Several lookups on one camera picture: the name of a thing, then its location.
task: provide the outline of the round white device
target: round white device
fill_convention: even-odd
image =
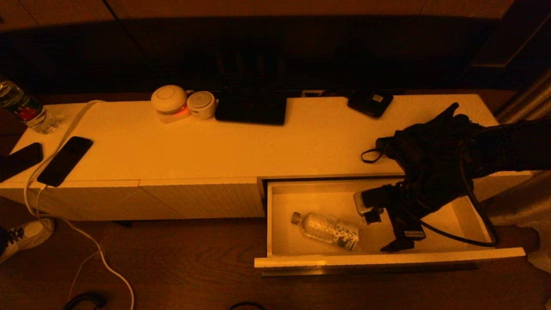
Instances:
[[[171,114],[184,108],[186,100],[186,92],[176,85],[163,86],[151,95],[151,102],[155,110],[164,114]]]
[[[187,98],[187,107],[191,114],[201,119],[209,119],[216,112],[216,99],[210,92],[197,92]]]

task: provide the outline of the bottle cap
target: bottle cap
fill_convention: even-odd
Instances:
[[[298,223],[300,222],[300,220],[301,220],[301,215],[300,215],[300,213],[294,212],[294,213],[293,213],[293,217],[291,218],[291,223],[293,223],[293,224],[296,225],[296,224],[298,224]]]

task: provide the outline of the bottle label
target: bottle label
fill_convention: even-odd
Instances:
[[[356,225],[337,221],[333,244],[352,251],[360,238],[359,228]]]
[[[31,98],[24,96],[20,102],[7,106],[6,109],[22,121],[30,121],[42,112],[42,105]]]

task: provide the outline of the black phone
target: black phone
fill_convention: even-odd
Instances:
[[[90,139],[71,137],[36,180],[49,186],[60,186],[92,144]]]
[[[17,152],[0,159],[0,182],[40,163],[43,159],[42,145],[35,142]]]
[[[383,92],[357,92],[348,99],[352,109],[379,118],[385,112],[394,96]]]

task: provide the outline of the white cable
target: white cable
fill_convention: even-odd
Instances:
[[[100,253],[100,252],[97,251],[96,253],[94,253],[94,254],[88,256],[88,258],[86,258],[86,259],[80,264],[80,267],[78,268],[78,271],[77,271],[77,275],[74,276],[73,284],[71,284],[71,289],[69,290],[69,300],[68,300],[68,301],[71,301],[71,296],[73,295],[73,288],[74,288],[75,283],[77,283],[78,275],[80,274],[80,271],[82,270],[82,267],[84,266],[84,264],[86,264],[86,262],[87,262],[88,260],[90,260],[90,258],[96,256],[98,253]]]
[[[43,186],[42,188],[40,188],[37,196],[36,196],[36,212],[33,210],[33,208],[31,207],[30,203],[29,203],[29,186],[30,184],[33,182],[33,180],[35,179],[35,177],[42,171],[42,168],[44,166],[46,166],[51,160],[52,158],[54,158],[54,156],[57,154],[57,152],[60,151],[61,147],[63,146],[63,144],[65,143],[65,140],[67,140],[67,138],[69,137],[69,135],[71,134],[71,132],[74,130],[74,128],[76,127],[76,125],[78,124],[78,122],[80,122],[80,119],[82,118],[82,116],[86,113],[86,111],[88,111],[88,109],[90,109],[90,107],[92,105],[94,105],[95,103],[98,103],[98,102],[104,102],[102,100],[93,100],[93,101],[90,101],[89,103],[86,104],[86,106],[84,106],[84,108],[77,114],[77,117],[75,117],[75,119],[73,120],[73,122],[69,125],[69,128],[67,129],[67,131],[65,132],[65,134],[63,135],[63,137],[61,138],[60,142],[59,142],[59,145],[57,146],[56,150],[48,157],[46,158],[45,161],[43,161],[41,164],[38,165],[38,167],[36,167],[36,169],[33,171],[33,173],[31,173],[31,175],[29,176],[29,179],[27,180],[27,183],[25,184],[25,188],[23,189],[23,198],[25,200],[25,206],[27,206],[27,210],[29,210],[29,212],[37,217],[38,219],[40,219],[41,215],[40,215],[40,209],[39,209],[39,198],[40,198],[40,194],[42,193],[43,190],[45,190],[47,188],[47,185]],[[125,284],[126,286],[128,286],[128,290],[130,291],[130,297],[131,297],[131,304],[130,304],[130,310],[133,310],[134,309],[134,290],[132,289],[132,286],[130,285],[130,283],[128,282],[128,280],[125,279],[125,277],[123,277],[121,274],[119,274],[117,271],[113,270],[113,268],[111,268],[111,266],[109,266],[109,264],[107,263],[107,261],[105,260],[105,256],[104,256],[104,253],[103,253],[103,250],[101,249],[101,246],[100,244],[92,237],[90,236],[89,234],[87,234],[86,232],[82,231],[81,229],[77,228],[75,225],[73,225],[73,223],[71,223],[69,220],[66,220],[65,218],[62,218],[60,216],[52,216],[52,215],[47,215],[47,214],[43,214],[42,217],[55,217],[55,218],[59,218],[60,220],[64,221],[65,223],[67,223],[67,225],[69,225],[70,228],[74,229],[75,231],[81,233],[83,236],[87,237],[88,239],[92,240],[92,242],[95,243],[95,245],[98,247],[98,252],[96,252],[94,255],[96,255],[97,253],[100,254],[101,256],[101,261],[103,261],[105,267],[107,268],[107,270],[109,270],[112,274],[116,275],[117,277],[119,277]],[[86,263],[87,260],[89,260],[90,258],[92,258],[94,255],[88,257],[87,259],[84,260],[84,262],[80,265],[80,268],[77,272],[77,276],[75,277],[74,281],[73,281],[73,285],[71,286],[71,292],[73,290],[73,286],[77,280],[77,277],[80,273],[80,270],[82,268],[82,266],[84,265],[84,263]]]

